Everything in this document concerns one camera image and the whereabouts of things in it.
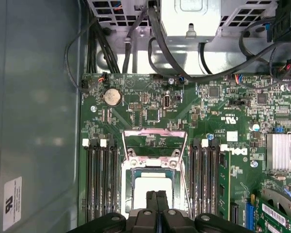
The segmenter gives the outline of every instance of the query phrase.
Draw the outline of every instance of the usb port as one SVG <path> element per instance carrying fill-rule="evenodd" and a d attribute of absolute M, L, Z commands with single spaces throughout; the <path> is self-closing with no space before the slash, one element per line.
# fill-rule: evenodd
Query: usb port
<path fill-rule="evenodd" d="M 164 104 L 164 108 L 170 107 L 170 96 L 169 95 L 164 96 L 163 104 Z"/>

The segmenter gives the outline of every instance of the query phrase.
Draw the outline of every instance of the integrated circuit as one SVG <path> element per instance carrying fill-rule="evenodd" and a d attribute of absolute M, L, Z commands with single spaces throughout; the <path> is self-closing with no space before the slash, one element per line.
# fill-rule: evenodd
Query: integrated circuit
<path fill-rule="evenodd" d="M 219 97 L 219 88 L 212 86 L 209 87 L 209 97 L 218 98 Z"/>
<path fill-rule="evenodd" d="M 257 104 L 267 104 L 267 94 L 257 94 Z"/>

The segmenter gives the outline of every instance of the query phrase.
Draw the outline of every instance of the microchip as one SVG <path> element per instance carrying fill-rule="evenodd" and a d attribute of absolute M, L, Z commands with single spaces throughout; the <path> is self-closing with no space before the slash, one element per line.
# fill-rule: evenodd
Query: microchip
<path fill-rule="evenodd" d="M 258 94 L 258 104 L 267 104 L 267 94 Z"/>
<path fill-rule="evenodd" d="M 192 114 L 192 120 L 198 120 L 198 114 Z"/>
<path fill-rule="evenodd" d="M 254 139 L 260 139 L 261 138 L 261 133 L 260 132 L 253 132 L 252 136 Z"/>
<path fill-rule="evenodd" d="M 209 97 L 219 97 L 219 88 L 218 87 L 209 87 Z"/>
<path fill-rule="evenodd" d="M 219 194 L 220 194 L 222 197 L 224 197 L 224 190 L 225 190 L 224 186 L 223 186 L 223 185 L 220 185 L 220 186 L 219 186 Z"/>

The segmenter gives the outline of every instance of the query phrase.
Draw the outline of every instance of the blue connector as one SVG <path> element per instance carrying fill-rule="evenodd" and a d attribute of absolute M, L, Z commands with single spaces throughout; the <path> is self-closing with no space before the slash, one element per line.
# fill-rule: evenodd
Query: blue connector
<path fill-rule="evenodd" d="M 284 130 L 282 127 L 275 127 L 275 133 L 283 133 Z"/>
<path fill-rule="evenodd" d="M 254 212 L 255 207 L 250 202 L 246 203 L 246 228 L 254 231 Z"/>

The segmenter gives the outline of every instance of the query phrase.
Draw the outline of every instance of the vent grille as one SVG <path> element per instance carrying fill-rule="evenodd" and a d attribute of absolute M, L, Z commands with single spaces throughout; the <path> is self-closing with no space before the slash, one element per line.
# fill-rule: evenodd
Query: vent grille
<path fill-rule="evenodd" d="M 223 16 L 220 27 L 248 27 L 261 19 L 261 14 L 271 3 L 272 1 L 247 1 L 246 5 L 237 8 L 230 16 Z"/>
<path fill-rule="evenodd" d="M 94 14 L 100 18 L 99 21 L 106 21 L 110 23 L 111 26 L 132 26 L 144 7 L 142 5 L 131 5 L 131 1 L 127 0 L 88 0 L 88 2 Z M 140 26 L 150 26 L 147 18 L 144 18 Z"/>

